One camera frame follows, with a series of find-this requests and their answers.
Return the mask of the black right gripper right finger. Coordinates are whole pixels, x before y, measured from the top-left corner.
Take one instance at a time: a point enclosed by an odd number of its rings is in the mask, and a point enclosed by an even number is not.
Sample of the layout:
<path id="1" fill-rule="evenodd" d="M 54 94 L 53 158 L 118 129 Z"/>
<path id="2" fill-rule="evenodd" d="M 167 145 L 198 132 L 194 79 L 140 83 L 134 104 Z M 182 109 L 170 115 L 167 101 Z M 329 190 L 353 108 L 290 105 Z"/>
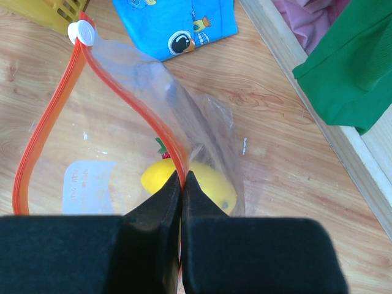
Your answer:
<path id="1" fill-rule="evenodd" d="M 183 192 L 186 293 L 348 293 L 328 232 L 316 220 L 230 217 L 189 172 Z"/>

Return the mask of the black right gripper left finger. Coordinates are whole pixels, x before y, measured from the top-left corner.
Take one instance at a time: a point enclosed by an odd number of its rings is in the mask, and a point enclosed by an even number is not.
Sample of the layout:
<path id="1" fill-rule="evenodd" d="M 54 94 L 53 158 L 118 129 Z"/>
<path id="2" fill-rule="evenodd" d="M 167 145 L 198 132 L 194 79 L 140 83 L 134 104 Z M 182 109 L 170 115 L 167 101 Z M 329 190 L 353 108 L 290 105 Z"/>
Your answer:
<path id="1" fill-rule="evenodd" d="M 123 216 L 4 216 L 2 293 L 176 293 L 181 185 Z"/>

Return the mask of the yellow lemon toy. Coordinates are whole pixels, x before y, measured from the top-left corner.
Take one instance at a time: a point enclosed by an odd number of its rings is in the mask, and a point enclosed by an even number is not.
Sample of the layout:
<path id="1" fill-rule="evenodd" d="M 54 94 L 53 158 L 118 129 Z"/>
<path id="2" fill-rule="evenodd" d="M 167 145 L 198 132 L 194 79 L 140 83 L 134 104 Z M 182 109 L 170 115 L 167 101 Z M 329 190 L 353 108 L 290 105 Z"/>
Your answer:
<path id="1" fill-rule="evenodd" d="M 150 194 L 155 194 L 173 174 L 175 165 L 170 158 L 162 159 L 148 167 L 141 176 L 141 184 Z M 193 161 L 194 173 L 201 190 L 226 214 L 236 206 L 237 193 L 233 184 L 219 171 L 206 164 Z"/>

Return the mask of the red chili pepper toy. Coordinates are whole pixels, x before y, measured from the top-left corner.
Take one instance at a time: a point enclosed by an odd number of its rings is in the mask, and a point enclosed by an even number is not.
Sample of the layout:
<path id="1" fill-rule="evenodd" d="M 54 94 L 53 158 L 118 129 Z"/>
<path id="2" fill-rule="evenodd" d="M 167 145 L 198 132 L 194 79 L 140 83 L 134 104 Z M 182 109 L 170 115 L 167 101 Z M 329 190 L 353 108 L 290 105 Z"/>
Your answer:
<path id="1" fill-rule="evenodd" d="M 159 150 L 158 150 L 158 153 L 160 154 L 161 158 L 162 158 L 162 159 L 171 158 L 170 153 L 167 151 L 167 148 L 165 147 L 165 145 L 164 145 L 164 143 L 162 142 L 162 140 L 161 140 L 159 137 L 157 137 L 157 138 L 155 139 L 155 141 L 157 141 L 158 144 L 159 144 L 159 146 L 160 146 L 160 148 L 159 148 Z"/>

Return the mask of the clear zip top bag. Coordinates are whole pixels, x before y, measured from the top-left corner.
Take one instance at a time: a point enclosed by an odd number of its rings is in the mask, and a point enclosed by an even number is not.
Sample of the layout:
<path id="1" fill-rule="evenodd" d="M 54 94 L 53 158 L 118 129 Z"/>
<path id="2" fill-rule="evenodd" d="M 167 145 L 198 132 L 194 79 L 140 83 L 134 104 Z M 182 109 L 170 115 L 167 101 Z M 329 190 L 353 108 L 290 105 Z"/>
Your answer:
<path id="1" fill-rule="evenodd" d="M 195 96 L 159 61 L 98 35 L 84 12 L 68 27 L 73 52 L 17 168 L 15 214 L 125 214 L 152 194 L 143 172 L 162 160 L 184 184 L 193 161 L 221 172 L 245 212 L 230 110 Z"/>

